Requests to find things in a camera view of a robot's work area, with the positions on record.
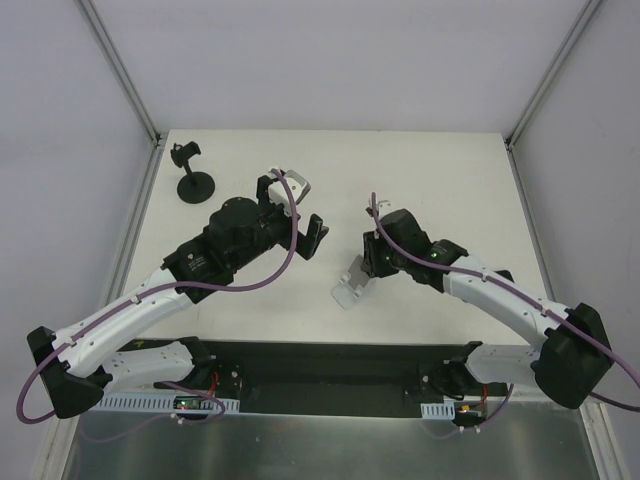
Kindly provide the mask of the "white folding phone stand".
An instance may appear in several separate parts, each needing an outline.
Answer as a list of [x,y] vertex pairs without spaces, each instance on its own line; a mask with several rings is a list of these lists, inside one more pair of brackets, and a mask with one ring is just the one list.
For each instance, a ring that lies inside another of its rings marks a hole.
[[376,282],[363,270],[363,262],[363,256],[357,255],[331,290],[332,298],[343,310],[352,309]]

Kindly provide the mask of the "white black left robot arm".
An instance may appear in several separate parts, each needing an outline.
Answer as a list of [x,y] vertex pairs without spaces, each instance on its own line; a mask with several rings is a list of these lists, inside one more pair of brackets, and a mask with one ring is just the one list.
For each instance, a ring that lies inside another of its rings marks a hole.
[[36,363],[19,393],[16,413],[25,424],[26,395],[41,380],[52,415],[69,419],[105,395],[156,382],[195,384],[211,358],[196,337],[164,347],[125,350],[160,321],[217,292],[261,289],[278,279],[293,257],[310,259],[329,229],[313,214],[299,230],[297,207],[309,182],[293,170],[272,169],[257,181],[256,197],[232,197],[211,214],[203,231],[168,255],[129,292],[68,327],[38,327],[27,336]]

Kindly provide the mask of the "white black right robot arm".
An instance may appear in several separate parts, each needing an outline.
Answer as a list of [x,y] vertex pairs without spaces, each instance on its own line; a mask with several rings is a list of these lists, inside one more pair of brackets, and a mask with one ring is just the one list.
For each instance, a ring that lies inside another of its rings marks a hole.
[[483,265],[446,239],[431,241],[406,209],[380,214],[363,236],[363,272],[385,278],[404,272],[416,283],[457,298],[508,327],[522,345],[472,341],[428,374],[432,387],[462,398],[481,384],[538,388],[556,404],[576,409],[592,394],[613,361],[599,313],[581,303],[569,308],[526,292],[506,271]]

